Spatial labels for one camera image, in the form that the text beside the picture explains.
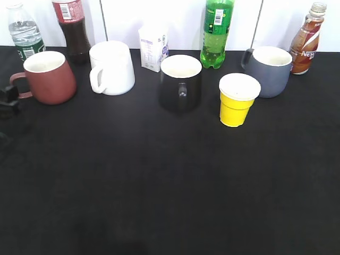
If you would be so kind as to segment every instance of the water bottle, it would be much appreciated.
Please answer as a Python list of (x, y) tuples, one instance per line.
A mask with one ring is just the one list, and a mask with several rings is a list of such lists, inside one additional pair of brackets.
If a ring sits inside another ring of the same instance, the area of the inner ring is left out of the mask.
[(44, 52), (46, 47), (39, 28), (22, 8), (22, 2), (11, 0), (6, 7), (9, 10), (8, 29), (21, 59), (25, 61), (35, 53)]
[(235, 0), (207, 0), (201, 63), (218, 69), (225, 59), (225, 44)]

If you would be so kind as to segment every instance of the mug handle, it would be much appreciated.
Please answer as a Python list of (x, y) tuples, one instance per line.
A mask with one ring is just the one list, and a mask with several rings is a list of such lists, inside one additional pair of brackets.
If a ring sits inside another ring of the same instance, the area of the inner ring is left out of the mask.
[(247, 49), (244, 52), (242, 60), (241, 60), (241, 66), (242, 66), (243, 69), (245, 69), (246, 65), (248, 65), (248, 62), (249, 62), (250, 57), (253, 54), (253, 52), (254, 52), (254, 49)]
[[(16, 80), (16, 79), (20, 79), (20, 78), (26, 78), (26, 74), (25, 73), (16, 73), (14, 75), (12, 75), (10, 77), (10, 84), (12, 86), (14, 86), (13, 82)], [(30, 98), (32, 97), (32, 92), (29, 91), (29, 92), (26, 92), (26, 93), (19, 93), (19, 99), (24, 99), (24, 98)]]
[(106, 86), (103, 86), (102, 84), (99, 86), (99, 82), (98, 82), (98, 76), (99, 76), (99, 73), (103, 70), (103, 67), (102, 66), (99, 66), (97, 65), (95, 68), (93, 68), (90, 72), (90, 83), (91, 83), (91, 87), (92, 87), (92, 90), (95, 92), (95, 93), (98, 93), (98, 94), (102, 94), (106, 89), (107, 87)]
[(185, 82), (181, 82), (178, 84), (178, 98), (180, 109), (185, 109), (187, 102), (186, 99), (188, 98), (188, 89)]

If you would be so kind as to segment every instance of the white mug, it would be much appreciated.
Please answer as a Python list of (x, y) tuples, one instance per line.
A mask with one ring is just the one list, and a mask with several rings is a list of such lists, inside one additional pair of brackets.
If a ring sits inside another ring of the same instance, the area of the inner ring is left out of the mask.
[(90, 81), (95, 93), (116, 96), (135, 83), (129, 47), (120, 41), (100, 42), (90, 50)]

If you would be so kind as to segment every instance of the red mug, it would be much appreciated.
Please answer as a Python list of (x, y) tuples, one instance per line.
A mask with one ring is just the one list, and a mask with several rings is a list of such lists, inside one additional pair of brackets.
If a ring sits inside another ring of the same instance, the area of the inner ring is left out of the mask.
[(29, 57), (24, 63), (24, 73), (11, 76), (10, 83), (27, 78), (30, 92), (19, 94), (19, 98), (35, 97), (47, 105), (57, 105), (72, 98), (77, 90), (74, 74), (60, 52), (41, 52)]

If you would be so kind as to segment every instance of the mug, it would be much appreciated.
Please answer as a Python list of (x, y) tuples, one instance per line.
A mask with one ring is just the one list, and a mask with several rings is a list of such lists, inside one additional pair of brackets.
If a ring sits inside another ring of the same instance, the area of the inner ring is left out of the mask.
[(10, 84), (19, 78), (27, 78), (29, 92), (20, 93), (19, 98), (35, 97), (47, 105), (57, 105), (68, 101), (77, 90), (72, 70), (59, 52), (40, 52), (23, 63), (24, 73), (11, 76)]
[(120, 41), (100, 42), (90, 50), (90, 82), (95, 93), (116, 96), (135, 83), (129, 47)]
[(160, 104), (171, 112), (195, 109), (201, 100), (201, 62), (191, 56), (175, 55), (163, 60), (160, 69)]
[(247, 49), (241, 65), (245, 74), (261, 84), (260, 97), (272, 98), (283, 92), (292, 68), (292, 56), (283, 49), (271, 46)]

